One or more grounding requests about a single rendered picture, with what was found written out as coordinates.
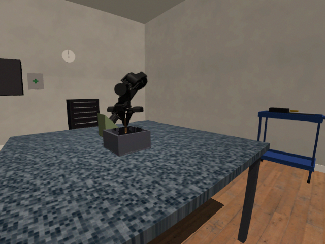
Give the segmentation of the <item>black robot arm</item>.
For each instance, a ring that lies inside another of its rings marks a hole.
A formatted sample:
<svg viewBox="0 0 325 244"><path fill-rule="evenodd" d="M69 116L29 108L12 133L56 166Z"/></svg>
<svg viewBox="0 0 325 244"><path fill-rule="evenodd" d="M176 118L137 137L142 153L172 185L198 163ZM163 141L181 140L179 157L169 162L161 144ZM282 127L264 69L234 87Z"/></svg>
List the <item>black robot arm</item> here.
<svg viewBox="0 0 325 244"><path fill-rule="evenodd" d="M126 95L126 96L130 96L131 98L134 97L137 90L144 88L148 82L147 75L143 72L140 72L137 74L130 72L130 73L126 74L121 79L121 81L123 83L119 83L119 84L115 85L115 87L114 87L115 93L119 96ZM127 99L124 99L124 101L121 101L121 99L119 99L118 102L114 106L115 106L116 111L111 112L112 115L109 119L113 123L116 123L118 120L121 120L120 116L118 114L116 114L116 112L117 111L126 112L125 109L127 109L129 107L129 102L127 101Z"/></svg>

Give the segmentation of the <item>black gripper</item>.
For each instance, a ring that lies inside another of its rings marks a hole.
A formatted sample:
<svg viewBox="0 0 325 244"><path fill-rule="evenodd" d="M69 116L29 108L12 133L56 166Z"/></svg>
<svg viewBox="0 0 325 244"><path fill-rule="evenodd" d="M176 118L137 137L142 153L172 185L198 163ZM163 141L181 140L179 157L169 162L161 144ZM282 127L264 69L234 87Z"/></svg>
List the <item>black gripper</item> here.
<svg viewBox="0 0 325 244"><path fill-rule="evenodd" d="M130 118L131 118L133 113L135 113L135 112L144 112L143 107L136 106L136 107L132 108L132 106L131 106L131 97L130 96L119 96L118 99L121 99L121 101L124 101L124 99L127 99L129 101L129 104L130 104L129 109L133 109L133 110L125 109L125 111L127 111L127 113L123 112L123 111L117 111L116 112L116 114L118 114L120 116L123 125L124 125L125 115L126 115L126 125L128 126L128 123L129 123ZM107 112L113 112L114 110L115 110L115 107L113 107L113 106L107 108ZM132 113L132 114L130 114L130 113Z"/></svg>

